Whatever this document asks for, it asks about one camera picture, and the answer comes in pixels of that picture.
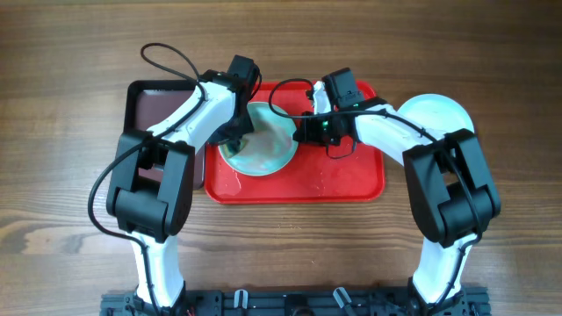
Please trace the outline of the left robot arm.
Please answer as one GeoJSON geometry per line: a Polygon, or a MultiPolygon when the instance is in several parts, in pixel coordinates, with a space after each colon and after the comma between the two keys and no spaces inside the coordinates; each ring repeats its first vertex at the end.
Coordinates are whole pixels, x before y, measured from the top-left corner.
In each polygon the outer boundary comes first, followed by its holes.
{"type": "Polygon", "coordinates": [[[102,174],[111,178],[106,210],[117,220],[115,237],[133,245],[134,306],[146,315],[187,310],[177,234],[191,209],[196,153],[253,132],[247,105],[259,80],[255,62],[236,55],[227,71],[193,77],[191,96],[163,121],[119,138],[115,160],[102,174]]]}

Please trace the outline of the light blue plate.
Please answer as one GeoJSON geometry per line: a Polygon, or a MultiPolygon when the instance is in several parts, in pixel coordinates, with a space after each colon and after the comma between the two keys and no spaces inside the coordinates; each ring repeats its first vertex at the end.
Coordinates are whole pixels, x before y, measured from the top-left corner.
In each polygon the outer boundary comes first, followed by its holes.
{"type": "Polygon", "coordinates": [[[422,94],[408,99],[398,113],[425,127],[452,133],[460,129],[475,132],[465,108],[452,98],[440,94],[422,94]]]}
{"type": "Polygon", "coordinates": [[[295,155],[298,142],[292,139],[297,127],[289,119],[275,114],[266,102],[248,106],[254,132],[243,135],[241,151],[232,158],[220,156],[229,167],[246,176],[267,176],[285,167],[295,155]]]}

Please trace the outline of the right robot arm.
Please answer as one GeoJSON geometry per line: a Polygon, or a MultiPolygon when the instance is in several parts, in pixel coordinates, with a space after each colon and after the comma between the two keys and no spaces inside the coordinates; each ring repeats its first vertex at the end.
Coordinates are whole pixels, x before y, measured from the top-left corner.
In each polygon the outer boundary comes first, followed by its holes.
{"type": "Polygon", "coordinates": [[[422,94],[394,108],[366,97],[349,68],[325,75],[306,93],[294,140],[338,145],[350,136],[375,147],[405,172],[414,222],[423,235],[411,278],[414,310],[435,314],[460,299],[471,248],[501,212],[501,199],[466,109],[450,97],[422,94]]]}

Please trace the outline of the green yellow sponge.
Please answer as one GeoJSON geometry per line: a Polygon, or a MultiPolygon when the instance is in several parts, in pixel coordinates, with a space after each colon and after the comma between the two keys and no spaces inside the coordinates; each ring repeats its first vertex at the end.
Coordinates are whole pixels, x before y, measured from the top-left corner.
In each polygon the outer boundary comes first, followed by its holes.
{"type": "Polygon", "coordinates": [[[226,158],[232,158],[239,154],[241,151],[241,141],[240,140],[231,140],[223,146],[223,155],[226,158]]]}

